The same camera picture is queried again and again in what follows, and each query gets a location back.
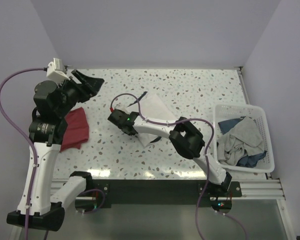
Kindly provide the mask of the white printed tank top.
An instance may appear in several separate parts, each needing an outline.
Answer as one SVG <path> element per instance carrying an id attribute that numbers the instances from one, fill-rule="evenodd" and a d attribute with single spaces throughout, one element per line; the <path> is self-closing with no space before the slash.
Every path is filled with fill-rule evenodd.
<path id="1" fill-rule="evenodd" d="M 141 113 L 144 118 L 138 116 L 133 128 L 137 131 L 137 137 L 143 147 L 148 147 L 158 137 L 168 139 L 173 123 L 177 117 L 168 109 L 164 102 L 155 93 L 146 92 L 139 98 L 139 102 L 129 105 L 126 109 L 131 112 Z"/>

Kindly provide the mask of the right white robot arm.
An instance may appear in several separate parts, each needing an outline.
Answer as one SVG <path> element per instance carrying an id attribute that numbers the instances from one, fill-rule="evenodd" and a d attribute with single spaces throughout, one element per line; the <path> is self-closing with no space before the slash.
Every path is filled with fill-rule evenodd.
<path id="1" fill-rule="evenodd" d="M 199 118 L 180 117 L 178 120 L 163 121 L 142 117 L 139 112 L 126 113 L 113 108 L 110 111 L 108 120 L 129 136 L 151 134 L 170 140 L 181 157 L 195 161 L 206 173 L 217 196 L 223 197 L 231 190 L 232 176 L 208 153 L 215 134 L 214 127 L 208 121 L 202 120 L 211 127 L 211 137 L 205 142 L 203 134 L 192 124 L 192 121 L 200 121 Z"/>

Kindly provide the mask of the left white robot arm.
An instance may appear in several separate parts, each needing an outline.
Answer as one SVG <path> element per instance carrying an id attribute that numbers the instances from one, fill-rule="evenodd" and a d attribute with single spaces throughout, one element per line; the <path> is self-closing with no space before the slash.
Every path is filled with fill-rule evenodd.
<path id="1" fill-rule="evenodd" d="M 51 194 L 55 162 L 67 129 L 66 116 L 77 103 L 97 95 L 104 79 L 89 77 L 73 70 L 61 82 L 45 80 L 34 88 L 32 122 L 25 139 L 29 143 L 29 166 L 24 191 L 15 211 L 6 222 L 25 229 L 58 231 L 66 209 L 80 194 L 94 190 L 92 175 L 74 171 L 67 182 Z"/>

